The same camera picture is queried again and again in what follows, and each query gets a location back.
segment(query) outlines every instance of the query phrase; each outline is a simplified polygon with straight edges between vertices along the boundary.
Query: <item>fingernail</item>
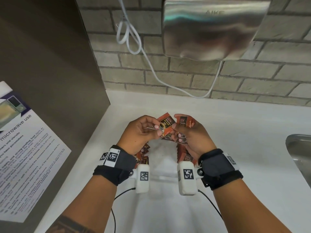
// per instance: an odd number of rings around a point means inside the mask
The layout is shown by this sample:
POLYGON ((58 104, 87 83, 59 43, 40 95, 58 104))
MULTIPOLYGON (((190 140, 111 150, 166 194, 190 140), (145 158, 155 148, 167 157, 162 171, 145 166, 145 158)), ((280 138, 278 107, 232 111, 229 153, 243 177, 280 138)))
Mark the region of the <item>fingernail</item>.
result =
POLYGON ((162 130, 157 130, 158 136, 161 136, 163 134, 162 130))

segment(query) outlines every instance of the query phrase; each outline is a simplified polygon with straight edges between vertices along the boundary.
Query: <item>right hand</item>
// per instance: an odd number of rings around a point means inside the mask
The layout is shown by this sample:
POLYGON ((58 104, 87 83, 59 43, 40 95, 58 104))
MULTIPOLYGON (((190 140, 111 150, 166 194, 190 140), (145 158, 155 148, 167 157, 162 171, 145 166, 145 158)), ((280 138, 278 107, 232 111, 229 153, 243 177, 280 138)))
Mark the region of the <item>right hand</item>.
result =
MULTIPOLYGON (((178 116, 189 116, 185 114, 175 114, 174 117, 178 116)), ((202 124, 196 121, 195 125, 192 128, 185 127, 183 125, 179 125, 174 123, 172 128, 182 133, 186 136, 188 144, 181 144, 186 147, 191 156, 198 160, 200 156, 204 153, 207 153, 213 149, 216 149, 216 145, 212 141, 211 137, 208 135, 208 132, 205 130, 202 124)), ((176 133, 172 134, 172 139, 176 141, 178 137, 176 137, 176 133)))

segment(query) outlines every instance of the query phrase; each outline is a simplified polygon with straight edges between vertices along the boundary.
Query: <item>gray brick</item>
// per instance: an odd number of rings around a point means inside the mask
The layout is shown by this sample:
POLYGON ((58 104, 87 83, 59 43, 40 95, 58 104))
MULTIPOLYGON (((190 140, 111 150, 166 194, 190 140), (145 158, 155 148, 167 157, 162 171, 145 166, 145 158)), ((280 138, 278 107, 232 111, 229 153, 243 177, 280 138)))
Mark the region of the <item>gray brick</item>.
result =
MULTIPOLYGON (((77 0, 79 7, 120 7, 118 0, 77 0)), ((125 7, 138 7, 138 0, 123 0, 125 7)))
POLYGON ((302 83, 298 85, 289 96, 311 98, 311 83, 302 83))
POLYGON ((252 41, 248 46, 246 52, 241 57, 243 60, 253 60, 261 49, 263 42, 252 41))
POLYGON ((267 15, 255 38, 301 39, 310 24, 307 16, 267 15))
POLYGON ((144 50, 146 53, 163 54, 161 37, 144 37, 144 50))
POLYGON ((281 11, 288 0, 272 0, 269 11, 281 11))
POLYGON ((130 92, 143 92, 143 93, 161 93, 165 94, 166 87, 145 86, 145 85, 126 85, 126 90, 130 92))
POLYGON ((99 69, 103 81, 115 83, 144 83, 144 72, 140 70, 99 69))
POLYGON ((285 9, 286 11, 311 13, 310 0, 291 0, 285 9))
POLYGON ((117 54, 94 52, 98 66, 120 67, 120 62, 117 54))
MULTIPOLYGON (((179 73, 156 72, 156 75, 161 81, 175 87, 189 87, 192 77, 191 74, 179 74, 179 73)), ((153 85, 162 85, 160 82, 156 80, 156 78, 153 76, 153 73, 150 71, 146 72, 146 83, 153 85)))
POLYGON ((285 98, 285 97, 272 97, 272 96, 260 96, 257 102, 284 104, 284 105, 305 105, 308 100, 285 98))
POLYGON ((257 59, 311 64, 311 43, 267 43, 257 59))
MULTIPOLYGON (((123 18, 122 11, 113 11, 112 15, 115 23, 119 24, 123 18)), ((127 15, 138 33, 161 34, 161 11, 127 11, 127 15)))
POLYGON ((187 58, 171 58, 169 69, 190 73, 214 74, 217 71, 219 61, 194 61, 187 58))
POLYGON ((112 23, 109 11, 80 10, 85 29, 87 31, 112 32, 112 23))
POLYGON ((296 85, 297 83, 291 82, 265 81, 247 78, 244 80, 239 92, 285 96, 296 85))
POLYGON ((311 41, 311 30, 308 32, 308 34, 304 37, 304 40, 311 41))
MULTIPOLYGON (((193 78, 192 86, 193 88, 201 88, 201 89, 209 89, 212 82, 214 80, 214 76, 208 75, 195 75, 193 78)), ((214 90, 220 91, 231 91, 235 92, 242 82, 241 78, 230 78, 230 77, 218 77, 215 85, 213 87, 214 90)))
MULTIPOLYGON (((120 54, 121 64, 125 68, 132 69, 150 69, 143 55, 120 54)), ((154 70, 167 70, 168 58, 166 56, 149 55, 148 56, 154 70)))
POLYGON ((125 91, 124 83, 110 83, 104 82, 106 90, 125 91))
POLYGON ((284 65, 275 78, 297 81, 311 81, 311 66, 284 65))
MULTIPOLYGON (((206 91, 205 90, 195 90, 195 89, 183 89, 183 90, 185 90, 186 92, 190 93, 193 96, 203 96, 207 93, 207 90, 206 91)), ((174 88, 169 88, 168 94, 179 95, 179 96, 188 96, 187 94, 185 94, 179 90, 176 90, 174 88)))
POLYGON ((211 95, 211 98, 214 98, 214 99, 226 99, 226 100, 235 100, 235 101, 255 101, 257 97, 258 97, 257 95, 216 92, 216 91, 213 91, 211 95))
POLYGON ((271 78, 278 67, 278 65, 269 63, 226 61, 220 74, 253 78, 271 78))
POLYGON ((142 0, 142 7, 161 8, 162 0, 142 0))
MULTIPOLYGON (((115 35, 92 33, 88 35, 93 50, 128 52, 126 43, 122 45, 118 44, 115 35)), ((137 43, 132 38, 130 38, 129 42, 130 48, 132 50, 137 50, 137 43)))

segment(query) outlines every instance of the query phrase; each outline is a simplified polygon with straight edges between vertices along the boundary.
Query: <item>screw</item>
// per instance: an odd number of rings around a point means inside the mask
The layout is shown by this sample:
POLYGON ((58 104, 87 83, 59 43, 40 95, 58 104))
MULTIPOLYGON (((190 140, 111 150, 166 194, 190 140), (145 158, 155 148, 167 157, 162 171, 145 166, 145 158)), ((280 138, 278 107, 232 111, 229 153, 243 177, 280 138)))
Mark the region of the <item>screw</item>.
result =
POLYGON ((204 175, 202 168, 200 168, 200 169, 197 170, 197 174, 198 174, 199 176, 203 176, 203 175, 204 175))

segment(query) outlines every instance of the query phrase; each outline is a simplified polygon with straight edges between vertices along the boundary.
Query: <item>sink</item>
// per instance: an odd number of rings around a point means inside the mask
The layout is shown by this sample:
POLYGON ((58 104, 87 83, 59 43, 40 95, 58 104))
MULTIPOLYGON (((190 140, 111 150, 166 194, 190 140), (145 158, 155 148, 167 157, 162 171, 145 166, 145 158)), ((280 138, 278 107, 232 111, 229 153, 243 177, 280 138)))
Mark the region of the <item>sink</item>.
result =
POLYGON ((311 188, 311 136, 293 134, 286 138, 286 148, 311 188))

